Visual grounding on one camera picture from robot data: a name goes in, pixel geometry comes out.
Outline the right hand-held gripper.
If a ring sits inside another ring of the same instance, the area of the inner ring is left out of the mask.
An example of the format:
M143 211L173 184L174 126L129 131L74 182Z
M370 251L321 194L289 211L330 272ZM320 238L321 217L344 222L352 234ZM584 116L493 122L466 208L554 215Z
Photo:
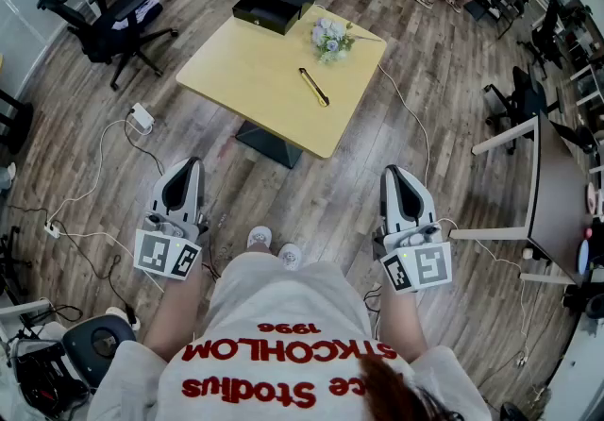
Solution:
M418 178L388 165L380 179L380 213L387 230L404 230L409 223L417 226L390 234L380 228L372 238L374 259L395 293L417 292L452 281L451 245L443 240L441 227L433 223L433 198Z

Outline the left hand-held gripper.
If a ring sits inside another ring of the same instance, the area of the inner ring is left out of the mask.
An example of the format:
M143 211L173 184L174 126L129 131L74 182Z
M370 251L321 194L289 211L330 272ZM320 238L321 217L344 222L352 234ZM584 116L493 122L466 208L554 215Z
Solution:
M136 230L133 266L148 274L185 280L202 257L202 236L208 222L198 213L203 206L205 169L201 159L190 157L170 166L156 182L151 211ZM181 220L160 213L177 213Z

